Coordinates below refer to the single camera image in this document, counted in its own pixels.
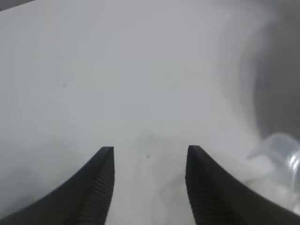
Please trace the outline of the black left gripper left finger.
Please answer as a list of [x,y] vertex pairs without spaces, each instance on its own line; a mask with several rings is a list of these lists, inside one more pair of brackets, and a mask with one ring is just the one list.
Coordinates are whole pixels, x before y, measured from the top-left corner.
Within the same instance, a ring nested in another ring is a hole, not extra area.
[[113,197],[114,148],[102,147],[54,191],[0,220],[2,225],[103,225]]

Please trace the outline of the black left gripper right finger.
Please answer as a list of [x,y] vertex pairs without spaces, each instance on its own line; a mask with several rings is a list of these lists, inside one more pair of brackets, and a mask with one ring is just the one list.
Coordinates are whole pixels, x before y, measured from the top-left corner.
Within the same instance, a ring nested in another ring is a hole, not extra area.
[[198,225],[298,225],[299,215],[235,179],[200,146],[187,150],[187,194]]

